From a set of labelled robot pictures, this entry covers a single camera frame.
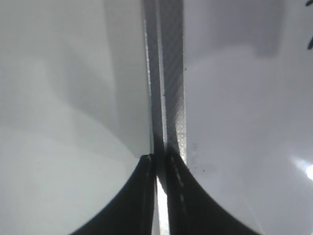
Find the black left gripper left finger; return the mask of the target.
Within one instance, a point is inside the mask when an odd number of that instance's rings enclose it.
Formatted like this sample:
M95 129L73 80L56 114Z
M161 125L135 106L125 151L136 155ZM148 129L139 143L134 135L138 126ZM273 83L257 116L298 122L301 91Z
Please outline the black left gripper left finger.
M119 193L74 235L150 235L155 208L156 160L140 157Z

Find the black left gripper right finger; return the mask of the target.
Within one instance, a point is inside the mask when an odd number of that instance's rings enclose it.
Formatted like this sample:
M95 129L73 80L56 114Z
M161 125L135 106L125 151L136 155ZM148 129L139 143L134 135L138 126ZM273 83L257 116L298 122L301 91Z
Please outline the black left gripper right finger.
M172 235L256 235L199 185L173 149L165 157L169 227Z

